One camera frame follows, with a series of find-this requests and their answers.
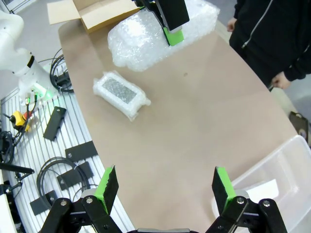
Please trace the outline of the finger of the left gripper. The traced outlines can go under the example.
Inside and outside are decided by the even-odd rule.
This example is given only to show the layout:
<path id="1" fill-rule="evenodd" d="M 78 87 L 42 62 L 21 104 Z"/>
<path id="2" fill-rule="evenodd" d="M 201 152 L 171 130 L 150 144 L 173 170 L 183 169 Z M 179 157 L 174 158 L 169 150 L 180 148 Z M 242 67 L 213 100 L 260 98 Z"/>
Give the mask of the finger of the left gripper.
<path id="1" fill-rule="evenodd" d="M 163 21 L 162 29 L 169 46 L 184 40 L 182 26 L 189 22 L 189 14 L 184 0 L 156 0 L 156 6 Z"/>
<path id="2" fill-rule="evenodd" d="M 148 10 L 151 10 L 152 1 L 150 1 L 150 0 L 133 0 L 133 2 L 140 9 L 147 8 Z"/>

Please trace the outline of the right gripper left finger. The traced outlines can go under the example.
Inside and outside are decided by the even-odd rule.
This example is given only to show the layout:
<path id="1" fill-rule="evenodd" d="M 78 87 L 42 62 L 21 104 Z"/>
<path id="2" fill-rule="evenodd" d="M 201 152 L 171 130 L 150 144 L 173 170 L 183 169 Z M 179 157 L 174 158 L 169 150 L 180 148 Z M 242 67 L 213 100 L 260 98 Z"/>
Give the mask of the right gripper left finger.
<path id="1" fill-rule="evenodd" d="M 82 227 L 91 226 L 97 233 L 118 233 L 119 227 L 110 216 L 118 188 L 115 167 L 109 167 L 98 187 L 85 190 L 76 202 L 55 200 L 41 232 L 78 233 Z"/>

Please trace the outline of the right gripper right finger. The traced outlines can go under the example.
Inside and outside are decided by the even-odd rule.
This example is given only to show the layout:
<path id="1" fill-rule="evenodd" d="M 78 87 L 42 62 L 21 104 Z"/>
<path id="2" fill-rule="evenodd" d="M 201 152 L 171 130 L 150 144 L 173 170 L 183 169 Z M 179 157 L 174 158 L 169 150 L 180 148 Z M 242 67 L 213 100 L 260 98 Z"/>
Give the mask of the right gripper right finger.
<path id="1" fill-rule="evenodd" d="M 219 216 L 207 229 L 208 233 L 233 233 L 238 227 L 250 233 L 286 233 L 279 208 L 273 199 L 258 203 L 236 194 L 224 167 L 215 167 L 212 190 Z"/>

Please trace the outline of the person's right hand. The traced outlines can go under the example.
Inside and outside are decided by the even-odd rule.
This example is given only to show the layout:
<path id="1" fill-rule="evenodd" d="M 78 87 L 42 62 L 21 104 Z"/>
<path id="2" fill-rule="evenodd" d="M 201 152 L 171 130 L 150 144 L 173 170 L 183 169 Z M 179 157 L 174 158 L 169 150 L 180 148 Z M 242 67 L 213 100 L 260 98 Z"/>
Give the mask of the person's right hand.
<path id="1" fill-rule="evenodd" d="M 231 32 L 234 31 L 236 22 L 237 22 L 237 19 L 234 18 L 234 17 L 231 18 L 231 19 L 228 21 L 228 23 L 227 23 L 227 31 L 228 31 L 228 32 L 231 33 Z"/>

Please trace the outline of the person's left hand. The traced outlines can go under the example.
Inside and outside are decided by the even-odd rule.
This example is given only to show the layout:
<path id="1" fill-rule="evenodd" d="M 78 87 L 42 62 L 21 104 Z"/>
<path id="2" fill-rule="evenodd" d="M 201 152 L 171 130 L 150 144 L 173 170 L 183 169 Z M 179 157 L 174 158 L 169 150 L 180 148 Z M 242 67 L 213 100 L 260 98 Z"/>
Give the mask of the person's left hand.
<path id="1" fill-rule="evenodd" d="M 291 81 L 286 78 L 284 72 L 281 72 L 272 78 L 271 85 L 275 88 L 287 89 L 291 85 Z"/>

